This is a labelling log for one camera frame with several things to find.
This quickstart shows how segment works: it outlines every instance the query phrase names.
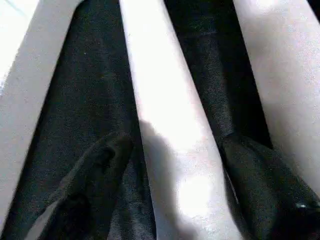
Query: dark fabric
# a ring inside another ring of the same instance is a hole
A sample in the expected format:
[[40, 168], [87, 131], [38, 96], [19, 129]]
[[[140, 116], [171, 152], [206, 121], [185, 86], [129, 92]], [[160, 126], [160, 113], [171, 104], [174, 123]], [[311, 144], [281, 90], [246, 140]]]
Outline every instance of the dark fabric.
[[271, 146], [232, 0], [166, 0], [218, 145], [232, 132]]
[[74, 14], [46, 98], [3, 239], [22, 240], [49, 195], [92, 143], [131, 136], [110, 239], [154, 239], [155, 223], [120, 8], [86, 0]]

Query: black cloth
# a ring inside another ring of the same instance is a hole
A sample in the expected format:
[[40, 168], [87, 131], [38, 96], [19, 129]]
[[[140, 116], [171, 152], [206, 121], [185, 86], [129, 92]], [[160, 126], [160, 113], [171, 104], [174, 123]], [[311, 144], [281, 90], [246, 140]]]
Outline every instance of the black cloth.
[[86, 0], [73, 16], [2, 239], [22, 240], [85, 149], [111, 132], [127, 133], [135, 147], [118, 191], [109, 238], [154, 239], [119, 4]]

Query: white surface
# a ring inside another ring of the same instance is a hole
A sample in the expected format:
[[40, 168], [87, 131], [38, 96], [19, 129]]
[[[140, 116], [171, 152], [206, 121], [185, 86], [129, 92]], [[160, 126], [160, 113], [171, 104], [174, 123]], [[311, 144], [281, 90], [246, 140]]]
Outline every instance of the white surface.
[[[73, 12], [80, 2], [81, 0], [40, 0], [33, 16], [32, 7], [25, 14], [26, 22], [23, 25], [19, 25], [22, 17], [17, 16], [18, 22], [13, 23], [14, 16], [1, 9], [1, 20], [4, 21], [1, 22], [1, 33], [4, 29], [10, 30], [10, 26], [17, 29], [12, 29], [12, 33], [1, 35], [0, 38], [1, 50], [6, 49], [4, 45], [13, 42], [12, 46], [7, 46], [10, 52], [4, 51], [10, 61], [4, 61], [3, 56], [0, 61], [0, 233]], [[28, 25], [27, 18], [31, 16], [23, 41], [17, 46]]]
[[39, 0], [0, 0], [0, 95]]
[[161, 0], [120, 0], [159, 240], [242, 239], [223, 167]]
[[233, 0], [272, 143], [320, 196], [320, 24], [306, 0]]

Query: black fabric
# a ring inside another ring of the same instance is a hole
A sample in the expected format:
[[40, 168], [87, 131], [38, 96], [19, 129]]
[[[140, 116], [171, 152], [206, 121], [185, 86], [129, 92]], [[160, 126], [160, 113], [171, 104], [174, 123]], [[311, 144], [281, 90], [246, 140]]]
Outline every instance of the black fabric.
[[60, 180], [97, 139], [131, 136], [135, 149], [110, 239], [154, 239], [155, 223], [120, 8], [86, 0], [74, 14], [3, 233], [22, 240]]
[[217, 144], [236, 131], [270, 147], [232, 0], [165, 2]]

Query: white bar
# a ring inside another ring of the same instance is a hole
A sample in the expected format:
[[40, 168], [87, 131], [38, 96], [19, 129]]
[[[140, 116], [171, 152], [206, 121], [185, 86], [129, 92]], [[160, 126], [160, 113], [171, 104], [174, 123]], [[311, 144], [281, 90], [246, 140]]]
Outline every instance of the white bar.
[[157, 238], [242, 239], [221, 157], [162, 0], [120, 0]]
[[0, 76], [4, 81], [0, 86], [0, 233], [70, 21], [81, 1], [40, 0], [8, 75]]
[[320, 196], [320, 24], [306, 0], [233, 0], [274, 147]]

